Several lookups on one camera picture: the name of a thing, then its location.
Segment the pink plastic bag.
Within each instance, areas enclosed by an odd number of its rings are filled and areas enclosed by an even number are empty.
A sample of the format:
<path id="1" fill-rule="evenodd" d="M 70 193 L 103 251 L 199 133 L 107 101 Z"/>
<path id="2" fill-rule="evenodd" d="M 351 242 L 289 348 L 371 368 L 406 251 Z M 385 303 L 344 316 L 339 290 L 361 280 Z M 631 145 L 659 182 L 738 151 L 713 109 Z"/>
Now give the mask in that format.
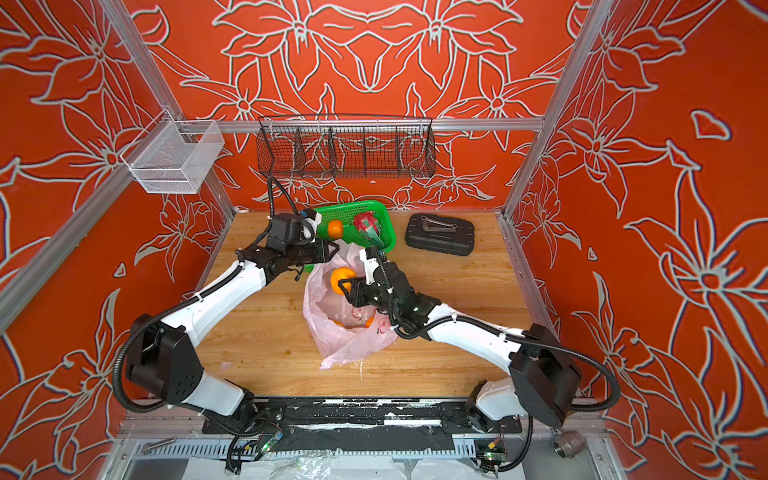
<path id="1" fill-rule="evenodd" d="M 330 285 L 331 273 L 340 267 L 353 269 L 357 276 L 364 273 L 358 245 L 352 245 L 347 260 L 334 258 L 314 266 L 307 277 L 302 313 L 309 332 L 322 357 L 320 368 L 362 362 L 396 342 L 389 319 L 372 306 L 356 308 L 343 295 L 336 294 Z M 366 320 L 375 315 L 375 321 L 365 328 Z"/>

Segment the black plastic tool case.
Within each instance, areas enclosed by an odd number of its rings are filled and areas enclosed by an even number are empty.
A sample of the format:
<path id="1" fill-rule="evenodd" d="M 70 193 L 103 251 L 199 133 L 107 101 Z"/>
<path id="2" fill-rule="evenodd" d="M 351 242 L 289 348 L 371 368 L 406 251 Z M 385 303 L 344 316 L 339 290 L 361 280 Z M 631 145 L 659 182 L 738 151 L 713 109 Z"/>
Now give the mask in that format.
<path id="1" fill-rule="evenodd" d="M 475 247 L 475 226 L 461 218 L 416 213 L 409 219 L 405 242 L 416 249 L 469 256 Z"/>

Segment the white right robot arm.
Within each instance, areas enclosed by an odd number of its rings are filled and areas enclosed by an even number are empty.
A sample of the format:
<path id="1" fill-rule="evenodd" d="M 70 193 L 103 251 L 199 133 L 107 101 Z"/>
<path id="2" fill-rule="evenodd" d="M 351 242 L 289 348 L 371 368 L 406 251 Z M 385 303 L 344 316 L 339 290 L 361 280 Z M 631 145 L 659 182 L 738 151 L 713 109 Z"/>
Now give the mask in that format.
<path id="1" fill-rule="evenodd" d="M 561 427 L 572 410 L 581 372 L 574 358 L 545 327 L 506 328 L 470 317 L 437 298 L 417 292 L 396 264 L 345 274 L 331 284 L 354 307 L 373 306 L 389 317 L 402 339 L 423 338 L 471 353 L 508 377 L 486 381 L 472 408 L 487 420 L 528 414 Z"/>

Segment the clear plastic wrap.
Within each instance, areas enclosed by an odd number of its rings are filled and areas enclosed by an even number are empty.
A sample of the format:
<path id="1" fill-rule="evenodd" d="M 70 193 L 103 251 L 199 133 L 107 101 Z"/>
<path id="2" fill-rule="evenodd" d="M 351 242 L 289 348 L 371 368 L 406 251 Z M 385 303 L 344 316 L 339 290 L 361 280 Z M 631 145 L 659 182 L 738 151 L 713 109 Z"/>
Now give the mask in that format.
<path id="1" fill-rule="evenodd" d="M 344 468 L 340 458 L 329 455 L 309 455 L 274 464 L 269 479 L 360 479 L 360 473 Z"/>

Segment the green plastic basket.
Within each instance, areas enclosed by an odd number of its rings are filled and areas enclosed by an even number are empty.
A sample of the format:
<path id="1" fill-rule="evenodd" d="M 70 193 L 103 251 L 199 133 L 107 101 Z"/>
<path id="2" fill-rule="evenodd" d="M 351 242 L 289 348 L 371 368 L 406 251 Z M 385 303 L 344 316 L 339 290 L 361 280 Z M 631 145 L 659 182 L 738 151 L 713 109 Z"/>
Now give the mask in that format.
<path id="1" fill-rule="evenodd" d="M 396 245 L 395 230 L 389 212 L 385 205 L 379 201 L 361 200 L 315 207 L 315 210 L 322 215 L 322 222 L 317 230 L 318 237 L 333 241 L 340 246 L 339 252 L 334 256 L 335 260 L 347 260 L 352 245 L 358 245 L 362 248 L 372 245 L 370 239 L 361 233 L 354 224 L 355 218 L 360 214 L 370 214 L 374 218 L 377 235 L 382 242 L 379 249 L 383 253 L 389 253 Z M 344 227 L 341 239 L 333 239 L 328 236 L 328 224 L 332 220 L 339 220 Z"/>

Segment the metal pipe fitting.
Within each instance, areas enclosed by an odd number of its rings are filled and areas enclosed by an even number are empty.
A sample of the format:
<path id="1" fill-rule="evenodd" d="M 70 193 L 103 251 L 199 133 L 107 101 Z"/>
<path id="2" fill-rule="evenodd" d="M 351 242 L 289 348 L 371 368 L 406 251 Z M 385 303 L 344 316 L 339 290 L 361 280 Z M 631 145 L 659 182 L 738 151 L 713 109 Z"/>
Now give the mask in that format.
<path id="1" fill-rule="evenodd" d="M 554 436 L 551 445 L 560 458 L 572 459 L 586 449 L 587 440 L 578 431 L 561 431 Z"/>

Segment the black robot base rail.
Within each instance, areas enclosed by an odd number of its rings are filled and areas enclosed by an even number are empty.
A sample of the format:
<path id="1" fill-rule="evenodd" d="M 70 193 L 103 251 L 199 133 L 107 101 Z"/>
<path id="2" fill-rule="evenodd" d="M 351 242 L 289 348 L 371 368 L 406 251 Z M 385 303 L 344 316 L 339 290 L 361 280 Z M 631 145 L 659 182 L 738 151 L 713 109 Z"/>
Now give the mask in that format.
<path id="1" fill-rule="evenodd" d="M 525 431 L 516 416 L 475 425 L 461 397 L 264 397 L 244 426 L 206 419 L 205 434 L 244 433 L 261 446 L 279 435 L 268 454 L 384 454 L 400 458 L 474 457 L 479 448 Z"/>

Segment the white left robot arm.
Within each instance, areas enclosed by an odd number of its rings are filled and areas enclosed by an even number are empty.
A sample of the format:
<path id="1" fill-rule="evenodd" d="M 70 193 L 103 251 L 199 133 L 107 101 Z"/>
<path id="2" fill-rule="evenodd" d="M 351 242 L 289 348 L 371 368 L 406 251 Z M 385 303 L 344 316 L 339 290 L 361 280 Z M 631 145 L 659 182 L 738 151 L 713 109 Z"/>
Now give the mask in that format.
<path id="1" fill-rule="evenodd" d="M 115 357 L 113 393 L 134 413 L 163 406 L 195 410 L 231 429 L 257 416 L 253 394 L 209 374 L 196 348 L 235 307 L 287 271 L 324 264 L 339 245 L 324 239 L 273 250 L 258 245 L 236 252 L 237 259 L 213 283 L 164 312 L 139 317 Z"/>

